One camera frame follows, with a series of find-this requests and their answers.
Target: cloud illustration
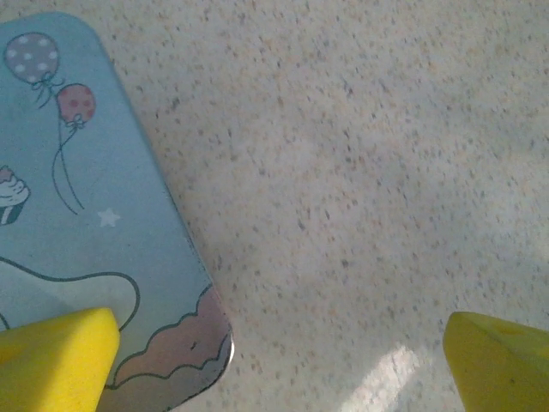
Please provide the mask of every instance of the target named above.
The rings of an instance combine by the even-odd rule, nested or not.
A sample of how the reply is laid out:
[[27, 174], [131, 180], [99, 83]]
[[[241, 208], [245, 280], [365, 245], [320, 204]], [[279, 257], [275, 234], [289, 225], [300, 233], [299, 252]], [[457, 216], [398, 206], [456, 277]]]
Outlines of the cloud illustration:
[[231, 353], [232, 340], [231, 336], [227, 335], [217, 357], [206, 362], [202, 369], [180, 367], [173, 371], [169, 378], [140, 375], [116, 390], [107, 388], [101, 395], [97, 412], [172, 410], [215, 384], [225, 372]]
[[113, 387], [138, 375], [165, 378], [181, 366], [202, 368], [207, 361], [217, 358], [230, 329], [214, 288], [210, 286], [202, 293], [194, 313], [157, 330], [145, 350], [120, 364]]
[[135, 281], [114, 272], [56, 278], [0, 257], [0, 285], [0, 330], [95, 306], [110, 307], [123, 329], [139, 306]]

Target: polka dot balloon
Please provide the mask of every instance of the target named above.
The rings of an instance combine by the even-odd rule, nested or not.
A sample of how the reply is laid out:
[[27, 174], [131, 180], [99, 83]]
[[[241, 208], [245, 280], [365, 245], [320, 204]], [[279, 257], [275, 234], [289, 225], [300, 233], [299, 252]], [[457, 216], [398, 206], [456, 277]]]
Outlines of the polka dot balloon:
[[57, 93], [59, 114], [65, 123], [74, 122], [80, 115], [86, 123], [95, 114], [95, 98], [88, 86], [83, 84], [69, 84]]
[[53, 39], [42, 33], [25, 33], [6, 46], [4, 61], [19, 80], [34, 84], [53, 76], [59, 65], [59, 52]]

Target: white star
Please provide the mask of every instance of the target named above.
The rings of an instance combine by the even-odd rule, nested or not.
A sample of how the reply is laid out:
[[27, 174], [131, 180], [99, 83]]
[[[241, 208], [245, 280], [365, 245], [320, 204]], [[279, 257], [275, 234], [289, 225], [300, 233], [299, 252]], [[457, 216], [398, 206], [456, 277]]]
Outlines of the white star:
[[107, 225], [110, 227], [115, 227], [117, 225], [117, 220], [120, 219], [120, 216], [114, 213], [111, 208], [104, 212], [97, 212], [97, 215], [101, 218], [101, 227], [105, 227]]

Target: speckled floor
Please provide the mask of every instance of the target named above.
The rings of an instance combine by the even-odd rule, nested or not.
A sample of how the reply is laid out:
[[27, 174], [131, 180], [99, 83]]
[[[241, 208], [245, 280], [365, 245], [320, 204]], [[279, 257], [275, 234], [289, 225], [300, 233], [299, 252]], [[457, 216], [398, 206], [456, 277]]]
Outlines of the speckled floor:
[[4, 0], [95, 27], [234, 327], [180, 411], [462, 410], [455, 310], [549, 329], [549, 4]]

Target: pink balloon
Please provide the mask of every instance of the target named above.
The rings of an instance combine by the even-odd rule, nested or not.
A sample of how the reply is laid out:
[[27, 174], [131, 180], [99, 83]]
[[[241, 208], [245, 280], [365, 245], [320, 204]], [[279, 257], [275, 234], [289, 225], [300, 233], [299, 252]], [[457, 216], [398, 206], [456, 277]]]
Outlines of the pink balloon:
[[83, 123], [89, 121], [95, 114], [94, 94], [88, 86], [75, 83], [69, 84], [57, 93], [59, 115], [65, 121], [74, 122], [80, 115]]

